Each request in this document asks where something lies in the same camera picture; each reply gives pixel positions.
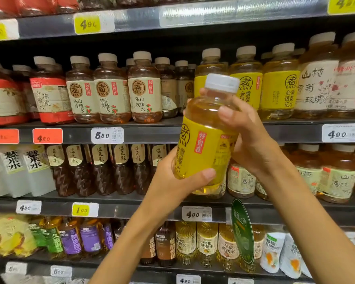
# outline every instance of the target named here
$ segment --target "white price tag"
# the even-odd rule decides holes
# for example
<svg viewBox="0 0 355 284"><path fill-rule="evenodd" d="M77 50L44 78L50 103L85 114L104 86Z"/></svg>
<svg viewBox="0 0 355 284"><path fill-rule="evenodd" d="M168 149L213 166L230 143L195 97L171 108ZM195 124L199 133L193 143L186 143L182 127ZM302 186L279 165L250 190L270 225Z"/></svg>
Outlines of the white price tag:
<svg viewBox="0 0 355 284"><path fill-rule="evenodd" d="M207 206L183 206L184 221L211 222L213 220L212 208Z"/></svg>
<svg viewBox="0 0 355 284"><path fill-rule="evenodd" d="M40 200L18 200L16 213L18 214L41 214L42 201Z"/></svg>
<svg viewBox="0 0 355 284"><path fill-rule="evenodd" d="M355 123L322 125L322 142L355 142Z"/></svg>
<svg viewBox="0 0 355 284"><path fill-rule="evenodd" d="M10 261L7 262L7 265L5 266L5 273L26 275L27 269L28 263Z"/></svg>
<svg viewBox="0 0 355 284"><path fill-rule="evenodd" d="M201 284L199 275L176 274L176 284Z"/></svg>
<svg viewBox="0 0 355 284"><path fill-rule="evenodd" d="M71 266L52 265L50 267L50 276L71 278L72 277L72 267Z"/></svg>
<svg viewBox="0 0 355 284"><path fill-rule="evenodd" d="M232 278L227 279L227 284L254 284L254 279Z"/></svg>
<svg viewBox="0 0 355 284"><path fill-rule="evenodd" d="M123 128L92 128L91 142L94 144L124 143L124 129Z"/></svg>

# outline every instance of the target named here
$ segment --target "price label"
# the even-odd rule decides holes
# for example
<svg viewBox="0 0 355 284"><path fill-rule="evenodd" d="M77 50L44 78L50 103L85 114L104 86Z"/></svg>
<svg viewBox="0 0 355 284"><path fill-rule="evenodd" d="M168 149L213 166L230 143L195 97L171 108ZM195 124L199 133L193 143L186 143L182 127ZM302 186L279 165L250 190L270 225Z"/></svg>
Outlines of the price label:
<svg viewBox="0 0 355 284"><path fill-rule="evenodd" d="M184 221L211 222L213 220L212 208L205 206L183 206L182 216Z"/></svg>
<svg viewBox="0 0 355 284"><path fill-rule="evenodd" d="M176 274L176 284L201 284L199 275Z"/></svg>
<svg viewBox="0 0 355 284"><path fill-rule="evenodd" d="M61 144L63 143L63 129L61 128L33 128L33 143Z"/></svg>
<svg viewBox="0 0 355 284"><path fill-rule="evenodd" d="M52 265L50 267L50 276L71 278L72 277L72 267L71 266Z"/></svg>
<svg viewBox="0 0 355 284"><path fill-rule="evenodd" d="M92 143L124 143L123 128L92 128L91 129Z"/></svg>
<svg viewBox="0 0 355 284"><path fill-rule="evenodd" d="M20 131L17 128L0 128L0 144L20 143Z"/></svg>
<svg viewBox="0 0 355 284"><path fill-rule="evenodd" d="M77 35L110 33L115 31L114 12L85 12L74 14L74 28Z"/></svg>
<svg viewBox="0 0 355 284"><path fill-rule="evenodd" d="M329 15L355 14L355 0L329 0Z"/></svg>
<svg viewBox="0 0 355 284"><path fill-rule="evenodd" d="M254 280L229 277L227 279L227 284L254 284Z"/></svg>
<svg viewBox="0 0 355 284"><path fill-rule="evenodd" d="M72 216L97 217L99 215L99 204L89 202L74 202L72 204Z"/></svg>
<svg viewBox="0 0 355 284"><path fill-rule="evenodd" d="M40 200L18 200L16 213L18 214L41 214L42 201Z"/></svg>
<svg viewBox="0 0 355 284"><path fill-rule="evenodd" d="M322 142L355 142L355 123L322 125Z"/></svg>
<svg viewBox="0 0 355 284"><path fill-rule="evenodd" d="M10 261L7 262L7 265L5 266L5 273L26 275L27 269L28 269L27 263Z"/></svg>

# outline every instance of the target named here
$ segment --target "purple label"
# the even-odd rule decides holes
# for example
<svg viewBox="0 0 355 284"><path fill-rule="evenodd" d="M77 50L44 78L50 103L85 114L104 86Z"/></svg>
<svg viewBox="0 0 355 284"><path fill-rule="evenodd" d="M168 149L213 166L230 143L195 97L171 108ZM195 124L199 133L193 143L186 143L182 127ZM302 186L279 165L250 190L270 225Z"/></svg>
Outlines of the purple label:
<svg viewBox="0 0 355 284"><path fill-rule="evenodd" d="M110 250L113 247L113 234L112 234L112 227L110 224L106 224L104 226L104 233L105 233L105 246Z"/></svg>
<svg viewBox="0 0 355 284"><path fill-rule="evenodd" d="M100 237L96 226L82 227L80 234L86 252L95 252L101 249Z"/></svg>
<svg viewBox="0 0 355 284"><path fill-rule="evenodd" d="M76 229L60 230L59 235L62 239L63 248L66 254L77 254L82 251Z"/></svg>

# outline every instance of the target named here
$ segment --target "white bottle cap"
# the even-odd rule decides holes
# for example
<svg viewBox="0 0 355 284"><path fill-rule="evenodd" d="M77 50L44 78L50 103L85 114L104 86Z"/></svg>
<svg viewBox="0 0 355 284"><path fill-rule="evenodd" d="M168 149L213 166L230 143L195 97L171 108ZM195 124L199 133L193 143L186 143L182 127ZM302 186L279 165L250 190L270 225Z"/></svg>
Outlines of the white bottle cap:
<svg viewBox="0 0 355 284"><path fill-rule="evenodd" d="M329 41L334 42L334 40L335 40L335 32L320 33L310 38L309 47L315 43L329 42Z"/></svg>
<svg viewBox="0 0 355 284"><path fill-rule="evenodd" d="M305 48L295 49L292 53L293 56L300 56L306 51Z"/></svg>
<svg viewBox="0 0 355 284"><path fill-rule="evenodd" d="M298 149L305 151L318 151L320 149L320 145L311 143L299 143Z"/></svg>
<svg viewBox="0 0 355 284"><path fill-rule="evenodd" d="M272 58L273 55L272 55L272 52L264 52L261 56L260 56L260 59L263 60L263 59L270 59Z"/></svg>
<svg viewBox="0 0 355 284"><path fill-rule="evenodd" d="M220 74L208 74L205 81L205 88L236 93L238 91L239 83L240 81L238 78Z"/></svg>
<svg viewBox="0 0 355 284"><path fill-rule="evenodd" d="M294 43L284 43L276 45L272 48L272 54L278 54L280 52L293 52L294 51Z"/></svg>
<svg viewBox="0 0 355 284"><path fill-rule="evenodd" d="M71 56L70 57L71 64L86 64L90 65L89 59L83 56Z"/></svg>
<svg viewBox="0 0 355 284"><path fill-rule="evenodd" d="M145 51L138 51L133 53L134 60L149 60L151 61L151 54Z"/></svg>
<svg viewBox="0 0 355 284"><path fill-rule="evenodd" d="M239 47L237 49L237 53L235 56L241 56L241 55L254 55L256 54L256 47L255 46L244 46L244 47Z"/></svg>
<svg viewBox="0 0 355 284"><path fill-rule="evenodd" d="M102 52L99 54L99 62L102 61L110 61L110 62L117 62L117 56L115 54L109 54L107 52Z"/></svg>
<svg viewBox="0 0 355 284"><path fill-rule="evenodd" d="M221 50L219 48L210 48L203 50L203 58L206 57L221 57Z"/></svg>
<svg viewBox="0 0 355 284"><path fill-rule="evenodd" d="M334 150L343 152L354 152L355 145L343 145L341 143L334 143L331 145Z"/></svg>
<svg viewBox="0 0 355 284"><path fill-rule="evenodd" d="M175 66L188 66L188 61L176 61Z"/></svg>
<svg viewBox="0 0 355 284"><path fill-rule="evenodd" d="M25 65L12 65L14 71L31 71L32 68Z"/></svg>
<svg viewBox="0 0 355 284"><path fill-rule="evenodd" d="M126 65L127 66L134 66L135 65L134 59L133 58L126 59Z"/></svg>
<svg viewBox="0 0 355 284"><path fill-rule="evenodd" d="M155 58L155 64L159 65L159 64L170 64L170 59L169 58L165 58L165 57L159 57L159 58Z"/></svg>
<svg viewBox="0 0 355 284"><path fill-rule="evenodd" d="M35 56L34 58L34 63L36 65L38 64L42 64L42 65L53 65L55 66L55 60L53 58L50 57L43 57L43 56Z"/></svg>

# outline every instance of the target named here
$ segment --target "plastic bottle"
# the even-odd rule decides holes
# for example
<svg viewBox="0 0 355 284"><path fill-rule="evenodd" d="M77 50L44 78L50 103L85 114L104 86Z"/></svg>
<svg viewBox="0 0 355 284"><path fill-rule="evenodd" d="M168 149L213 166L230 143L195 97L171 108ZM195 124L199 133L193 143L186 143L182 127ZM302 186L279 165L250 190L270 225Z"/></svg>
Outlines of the plastic bottle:
<svg viewBox="0 0 355 284"><path fill-rule="evenodd" d="M320 145L300 143L298 150L291 156L291 162L296 166L310 191L316 195L322 176L322 162L318 153Z"/></svg>
<svg viewBox="0 0 355 284"><path fill-rule="evenodd" d="M68 96L78 123L99 123L99 100L93 71L87 57L71 56L72 70L66 72Z"/></svg>
<svg viewBox="0 0 355 284"><path fill-rule="evenodd" d="M187 105L187 100L194 98L194 76L188 70L188 61L175 62L177 107L179 113L183 115L183 110Z"/></svg>
<svg viewBox="0 0 355 284"><path fill-rule="evenodd" d="M155 59L155 67L161 75L163 118L169 119L178 114L176 74L170 69L170 59L159 57Z"/></svg>
<svg viewBox="0 0 355 284"><path fill-rule="evenodd" d="M66 147L68 164L74 176L77 194L79 196L89 196L96 192L95 181L93 179L91 155L89 148L82 145L69 145Z"/></svg>
<svg viewBox="0 0 355 284"><path fill-rule="evenodd" d="M37 71L30 78L41 121L45 124L74 122L66 81L50 57L34 57Z"/></svg>
<svg viewBox="0 0 355 284"><path fill-rule="evenodd" d="M323 152L322 176L317 196L327 202L346 203L355 185L355 145L332 144Z"/></svg>
<svg viewBox="0 0 355 284"><path fill-rule="evenodd" d="M294 43L274 46L274 57L263 66L259 109L262 120L284 120L293 114L300 76L298 60L292 56L293 50Z"/></svg>
<svg viewBox="0 0 355 284"><path fill-rule="evenodd" d="M0 158L5 167L5 181L12 197L30 193L30 183L26 164L17 150L17 145L0 146Z"/></svg>
<svg viewBox="0 0 355 284"><path fill-rule="evenodd" d="M2 72L2 68L0 64L0 126L25 123L29 117L24 99L14 81Z"/></svg>
<svg viewBox="0 0 355 284"><path fill-rule="evenodd" d="M285 143L279 143L279 147L281 151L284 153L285 156L289 157L289 153L286 151L284 148ZM267 195L267 192L264 190L263 186L260 184L258 180L256 180L256 185L255 185L255 194L259 196L261 199L270 201L270 198Z"/></svg>
<svg viewBox="0 0 355 284"><path fill-rule="evenodd" d="M176 256L183 265L191 265L197 257L196 222L176 221Z"/></svg>
<svg viewBox="0 0 355 284"><path fill-rule="evenodd" d="M326 113L338 66L334 56L338 45L333 44L334 40L335 32L312 36L309 51L299 58L301 73L294 118L319 119Z"/></svg>
<svg viewBox="0 0 355 284"><path fill-rule="evenodd" d="M217 261L222 263L226 272L231 272L240 262L239 250L231 225L220 223L218 236Z"/></svg>
<svg viewBox="0 0 355 284"><path fill-rule="evenodd" d="M128 76L117 66L114 54L99 54L100 66L93 73L104 123L127 123L131 119Z"/></svg>
<svg viewBox="0 0 355 284"><path fill-rule="evenodd" d="M46 216L39 223L42 234L46 240L47 250L49 251L52 259L64 258L66 256L63 250L62 240L57 229L61 222L61 216Z"/></svg>
<svg viewBox="0 0 355 284"><path fill-rule="evenodd" d="M156 123L161 120L161 75L151 65L151 54L138 51L133 54L135 66L129 68L128 84L133 119L137 123Z"/></svg>
<svg viewBox="0 0 355 284"><path fill-rule="evenodd" d="M28 180L33 196L41 196L54 191L55 183L52 177L49 160L43 145L24 145L20 147L28 169Z"/></svg>
<svg viewBox="0 0 355 284"><path fill-rule="evenodd" d="M99 11L114 9L115 0L78 0L82 11Z"/></svg>
<svg viewBox="0 0 355 284"><path fill-rule="evenodd" d="M68 165L68 159L65 154L67 146L62 145L47 145L46 153L52 169L52 176L55 181L55 186L58 195L61 197L70 196L77 192L74 182L74 175Z"/></svg>
<svg viewBox="0 0 355 284"><path fill-rule="evenodd" d="M210 48L203 50L203 63L194 71L194 97L200 96L200 89L205 86L209 73L227 75L227 65L220 62L221 50Z"/></svg>
<svg viewBox="0 0 355 284"><path fill-rule="evenodd" d="M156 261L155 239L152 236L149 241L145 242L141 259L139 261L142 265L151 265Z"/></svg>
<svg viewBox="0 0 355 284"><path fill-rule="evenodd" d="M76 217L63 217L58 226L64 252L69 259L83 258L83 245L79 232L79 220Z"/></svg>
<svg viewBox="0 0 355 284"><path fill-rule="evenodd" d="M93 161L93 176L99 195L108 195L115 191L112 163L109 157L108 145L89 145Z"/></svg>
<svg viewBox="0 0 355 284"><path fill-rule="evenodd" d="M355 116L355 32L343 38L336 52L339 65L330 94L326 117L348 118Z"/></svg>
<svg viewBox="0 0 355 284"><path fill-rule="evenodd" d="M229 68L229 74L240 80L237 97L259 108L260 91L262 90L262 64L254 59L255 46L245 46L237 49L237 60Z"/></svg>
<svg viewBox="0 0 355 284"><path fill-rule="evenodd" d="M166 221L155 233L155 246L158 263L161 267L169 267L176 262L175 222Z"/></svg>
<svg viewBox="0 0 355 284"><path fill-rule="evenodd" d="M130 159L130 147L126 144L112 145L115 190L124 195L134 191L133 166Z"/></svg>
<svg viewBox="0 0 355 284"><path fill-rule="evenodd" d="M210 268L215 262L218 245L218 223L197 223L197 248L201 266Z"/></svg>
<svg viewBox="0 0 355 284"><path fill-rule="evenodd" d="M217 111L220 106L237 109L231 99L238 86L237 78L209 74L205 83L207 94L195 97L185 109L175 158L175 177L189 177L209 167L217 172L215 179L194 194L215 192L226 174L238 133L223 125Z"/></svg>
<svg viewBox="0 0 355 284"><path fill-rule="evenodd" d="M102 225L97 218L85 218L80 225L80 236L89 257L99 254L103 248L100 239Z"/></svg>
<svg viewBox="0 0 355 284"><path fill-rule="evenodd" d="M13 80L19 88L20 93L26 100L26 111L29 114L29 118L32 120L39 119L39 113L37 109L36 100L32 86L30 85L30 75L32 72L31 67L25 65L13 65Z"/></svg>
<svg viewBox="0 0 355 284"><path fill-rule="evenodd" d="M256 177L231 160L227 169L227 191L236 198L250 198L254 195L255 185Z"/></svg>
<svg viewBox="0 0 355 284"><path fill-rule="evenodd" d="M131 154L133 159L135 190L138 194L145 195L152 179L145 144L132 144Z"/></svg>

